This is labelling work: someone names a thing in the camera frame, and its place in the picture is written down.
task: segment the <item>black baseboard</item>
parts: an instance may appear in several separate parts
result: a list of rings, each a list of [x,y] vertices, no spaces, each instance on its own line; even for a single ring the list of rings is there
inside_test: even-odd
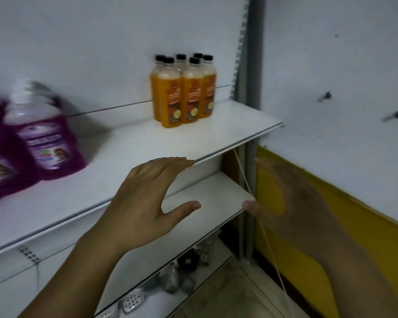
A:
[[[268,276],[273,279],[280,288],[283,288],[280,282],[280,278],[277,275],[276,268],[272,266],[272,264],[265,258],[265,256],[263,256],[258,250],[254,249],[253,258],[260,266],[260,268],[264,270],[264,272],[268,274]],[[308,303],[304,296],[289,282],[289,280],[287,280],[282,274],[280,275],[289,297],[292,298],[292,300],[296,302],[297,305],[308,316],[310,316],[311,318],[324,318],[321,313],[319,313],[312,305]]]

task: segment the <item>white cord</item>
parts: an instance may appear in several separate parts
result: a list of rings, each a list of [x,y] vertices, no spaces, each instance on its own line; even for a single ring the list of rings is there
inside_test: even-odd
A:
[[[245,172],[244,172],[244,170],[243,170],[242,164],[240,163],[240,159],[239,159],[239,156],[237,155],[236,149],[234,148],[233,151],[234,151],[234,155],[236,156],[237,163],[239,164],[240,172],[242,173],[243,179],[244,179],[244,181],[245,181],[245,183],[246,183],[246,186],[247,186],[247,188],[248,188],[249,194],[253,196],[252,190],[251,190],[251,188],[250,188],[250,186],[249,186],[249,183],[248,183],[248,181],[247,181],[247,179],[246,179]],[[277,267],[277,262],[276,262],[276,259],[275,259],[275,257],[274,257],[273,251],[272,251],[272,249],[271,249],[270,242],[268,241],[267,233],[266,233],[265,230],[264,230],[264,225],[262,224],[261,221],[259,221],[259,224],[260,224],[260,226],[261,226],[262,232],[264,233],[265,241],[267,242],[267,247],[268,247],[268,249],[270,250],[270,255],[271,255],[271,258],[272,258],[272,260],[273,260],[273,262],[274,262],[274,267],[276,268],[276,272],[277,272],[277,275],[278,275],[278,277],[279,277],[279,279],[280,279],[281,286],[283,287],[284,295],[286,296],[287,303],[289,304],[289,308],[290,308],[290,311],[291,311],[291,313],[292,313],[292,317],[293,317],[293,318],[296,318],[295,312],[294,312],[293,306],[292,306],[292,300],[291,300],[291,299],[289,298],[289,296],[287,295],[286,288],[285,288],[285,286],[284,286],[283,280],[281,279],[280,271],[279,271],[279,269],[278,269],[278,267]]]

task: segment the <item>lower shelf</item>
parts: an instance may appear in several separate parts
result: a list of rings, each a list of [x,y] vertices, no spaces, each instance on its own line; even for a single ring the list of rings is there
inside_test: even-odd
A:
[[[212,245],[210,251],[210,265],[209,267],[198,267],[190,276],[195,281],[195,291],[205,283],[208,278],[212,276],[224,263],[230,259],[233,254],[230,250],[217,239]],[[169,294],[160,289],[158,292],[146,296],[144,303],[138,309],[129,314],[121,312],[121,318],[166,318],[170,316],[180,305],[182,305],[191,295],[184,291],[177,291],[174,294]]]

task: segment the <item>tile floor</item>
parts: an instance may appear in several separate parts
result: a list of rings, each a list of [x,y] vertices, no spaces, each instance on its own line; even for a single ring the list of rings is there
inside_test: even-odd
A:
[[[296,318],[308,318],[292,301]],[[257,265],[232,258],[171,318],[291,318],[283,290]]]

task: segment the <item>yellow painted wall section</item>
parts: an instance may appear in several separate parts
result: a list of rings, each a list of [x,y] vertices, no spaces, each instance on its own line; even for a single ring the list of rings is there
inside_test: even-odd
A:
[[[273,161],[284,161],[262,147],[258,148],[257,154],[258,157],[267,157]],[[375,260],[398,295],[398,224],[327,182],[307,172],[305,174],[346,231]],[[281,192],[272,177],[261,168],[258,168],[257,174],[257,200],[264,206],[283,212]],[[273,263],[260,225],[257,223],[255,228],[255,247]],[[269,229],[265,230],[280,272],[321,314],[328,318],[339,317],[329,280],[322,267]]]

